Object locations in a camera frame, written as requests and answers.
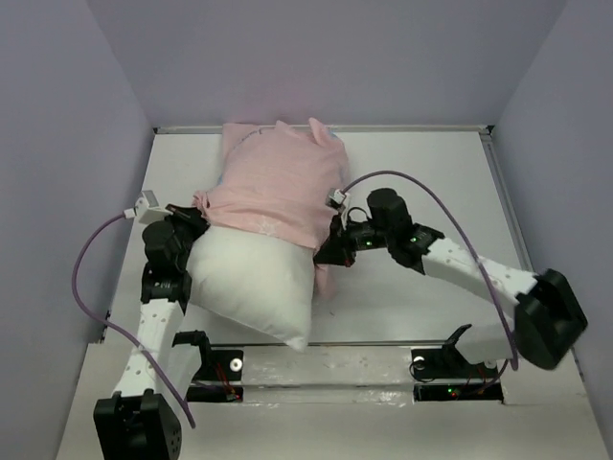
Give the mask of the white pillow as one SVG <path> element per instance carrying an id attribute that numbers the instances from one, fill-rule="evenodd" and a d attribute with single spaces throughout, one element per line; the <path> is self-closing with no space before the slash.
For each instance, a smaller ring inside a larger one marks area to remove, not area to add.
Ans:
<path id="1" fill-rule="evenodd" d="M 187 264 L 191 303 L 271 336 L 307 347 L 315 287 L 312 251 L 272 236 L 211 226 Z"/>

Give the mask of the pink printed pillowcase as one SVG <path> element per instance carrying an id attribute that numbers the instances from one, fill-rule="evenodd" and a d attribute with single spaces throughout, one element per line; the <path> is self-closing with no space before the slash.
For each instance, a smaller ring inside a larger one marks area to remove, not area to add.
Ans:
<path id="1" fill-rule="evenodd" d="M 301 131 L 274 126 L 226 124 L 222 172 L 217 184 L 193 195 L 213 225 L 284 240 L 316 252 L 334 215 L 329 192 L 349 180 L 345 145 L 315 118 Z"/>

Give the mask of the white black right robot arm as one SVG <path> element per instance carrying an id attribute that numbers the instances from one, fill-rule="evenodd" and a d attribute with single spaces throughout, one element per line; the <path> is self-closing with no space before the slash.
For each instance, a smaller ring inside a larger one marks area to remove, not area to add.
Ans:
<path id="1" fill-rule="evenodd" d="M 350 267 L 357 252 L 384 248 L 397 264 L 462 288 L 496 309 L 499 329 L 466 324 L 444 342 L 441 364 L 448 374 L 461 376 L 476 364 L 519 358 L 554 370 L 587 329 L 587 317 L 562 273 L 534 273 L 482 258 L 469 245 L 414 222 L 392 189 L 370 192 L 370 214 L 363 221 L 350 218 L 348 200 L 342 190 L 329 192 L 327 204 L 335 214 L 316 264 Z"/>

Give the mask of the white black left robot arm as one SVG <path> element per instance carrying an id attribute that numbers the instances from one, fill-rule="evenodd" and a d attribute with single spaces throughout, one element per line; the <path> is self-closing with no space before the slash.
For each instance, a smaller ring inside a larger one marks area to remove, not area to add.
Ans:
<path id="1" fill-rule="evenodd" d="M 192 289 L 188 259 L 209 225 L 193 207 L 136 215 L 146 226 L 138 330 L 125 335 L 133 348 L 124 372 L 111 397 L 96 402 L 93 419 L 106 459 L 176 459 L 187 390 L 212 367 L 206 334 L 179 330 Z"/>

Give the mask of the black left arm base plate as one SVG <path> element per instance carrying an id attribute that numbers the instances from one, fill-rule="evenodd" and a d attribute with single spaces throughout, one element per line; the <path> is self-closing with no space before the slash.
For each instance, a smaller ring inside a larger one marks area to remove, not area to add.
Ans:
<path id="1" fill-rule="evenodd" d="M 241 403 L 244 352 L 213 349 L 193 377 L 187 391 L 189 403 Z"/>

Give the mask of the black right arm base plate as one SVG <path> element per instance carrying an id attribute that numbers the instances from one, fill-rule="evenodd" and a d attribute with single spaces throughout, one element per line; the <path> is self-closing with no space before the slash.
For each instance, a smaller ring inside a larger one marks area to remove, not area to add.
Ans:
<path id="1" fill-rule="evenodd" d="M 409 374 L 416 403 L 504 401 L 497 367 L 470 364 L 444 347 L 412 349 Z"/>

